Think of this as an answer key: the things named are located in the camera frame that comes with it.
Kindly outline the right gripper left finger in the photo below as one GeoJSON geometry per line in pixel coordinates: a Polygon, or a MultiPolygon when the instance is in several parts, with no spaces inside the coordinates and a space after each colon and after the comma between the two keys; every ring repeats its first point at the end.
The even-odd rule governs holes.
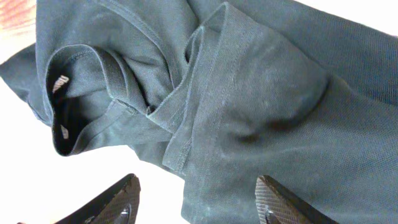
{"type": "Polygon", "coordinates": [[[128,174],[56,224],[135,224],[141,186],[128,174]]]}

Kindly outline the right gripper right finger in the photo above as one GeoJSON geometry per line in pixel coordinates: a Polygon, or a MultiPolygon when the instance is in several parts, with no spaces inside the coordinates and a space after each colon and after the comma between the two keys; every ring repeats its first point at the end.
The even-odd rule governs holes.
{"type": "Polygon", "coordinates": [[[268,175],[257,178],[255,196],[261,224],[337,224],[268,175]]]}

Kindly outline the black polo shirt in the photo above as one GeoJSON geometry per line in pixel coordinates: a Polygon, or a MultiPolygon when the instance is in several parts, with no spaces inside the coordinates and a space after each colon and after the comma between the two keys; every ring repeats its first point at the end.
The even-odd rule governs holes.
{"type": "Polygon", "coordinates": [[[295,1],[39,1],[1,77],[62,156],[127,145],[190,223],[257,223],[269,175],[340,223],[397,221],[397,39],[295,1]]]}

